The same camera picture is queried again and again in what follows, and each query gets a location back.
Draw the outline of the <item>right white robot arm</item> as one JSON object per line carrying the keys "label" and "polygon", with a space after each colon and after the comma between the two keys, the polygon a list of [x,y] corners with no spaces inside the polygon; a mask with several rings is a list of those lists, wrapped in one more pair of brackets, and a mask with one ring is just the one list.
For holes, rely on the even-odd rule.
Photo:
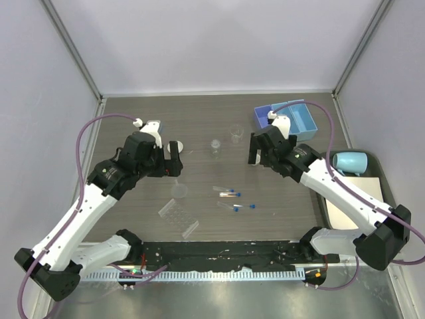
{"label": "right white robot arm", "polygon": [[248,162],[260,163],[282,177],[290,177],[336,206],[356,229],[313,228],[300,245],[303,260],[313,263],[323,255],[359,257],[375,270],[385,270],[410,238],[411,212],[403,205],[393,208],[352,183],[339,185],[341,174],[326,165],[325,158],[296,137],[285,138],[275,126],[250,136]]}

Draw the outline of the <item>clear plastic tube rack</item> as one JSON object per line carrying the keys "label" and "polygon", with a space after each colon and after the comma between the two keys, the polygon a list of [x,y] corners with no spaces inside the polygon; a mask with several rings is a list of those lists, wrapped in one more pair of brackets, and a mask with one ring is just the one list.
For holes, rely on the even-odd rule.
{"label": "clear plastic tube rack", "polygon": [[199,221],[187,213],[174,199],[165,204],[158,214],[166,222],[176,226],[184,239],[188,239],[199,226]]}

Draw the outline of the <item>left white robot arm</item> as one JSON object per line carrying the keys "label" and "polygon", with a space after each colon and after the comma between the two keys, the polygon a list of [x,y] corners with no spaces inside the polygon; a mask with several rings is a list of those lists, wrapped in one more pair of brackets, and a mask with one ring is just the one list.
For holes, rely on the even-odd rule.
{"label": "left white robot arm", "polygon": [[95,165],[82,198],[32,249],[21,248],[15,261],[54,301],[67,298],[85,276],[115,262],[134,265],[143,254],[142,240],[127,229],[89,249],[77,248],[92,227],[144,177],[178,177],[183,169],[179,145],[169,142],[170,158],[157,144],[159,136],[135,132],[114,157]]}

